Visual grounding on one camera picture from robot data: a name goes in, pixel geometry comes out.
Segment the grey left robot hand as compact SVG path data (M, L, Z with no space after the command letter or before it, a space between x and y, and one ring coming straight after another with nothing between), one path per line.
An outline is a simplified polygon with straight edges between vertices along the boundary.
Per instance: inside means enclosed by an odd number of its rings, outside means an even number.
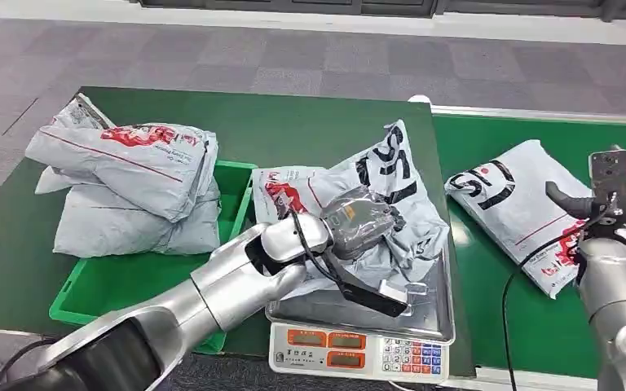
M342 260L360 257L406 225L396 207L365 185L333 198L321 209L320 217L331 232L332 253Z

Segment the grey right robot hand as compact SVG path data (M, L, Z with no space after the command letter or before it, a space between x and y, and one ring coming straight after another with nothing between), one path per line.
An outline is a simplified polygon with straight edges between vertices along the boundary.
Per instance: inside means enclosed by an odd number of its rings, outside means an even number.
M587 221L587 237L611 238L626 228L626 150L617 145L589 156L592 195L575 197L545 183L546 195L567 214Z

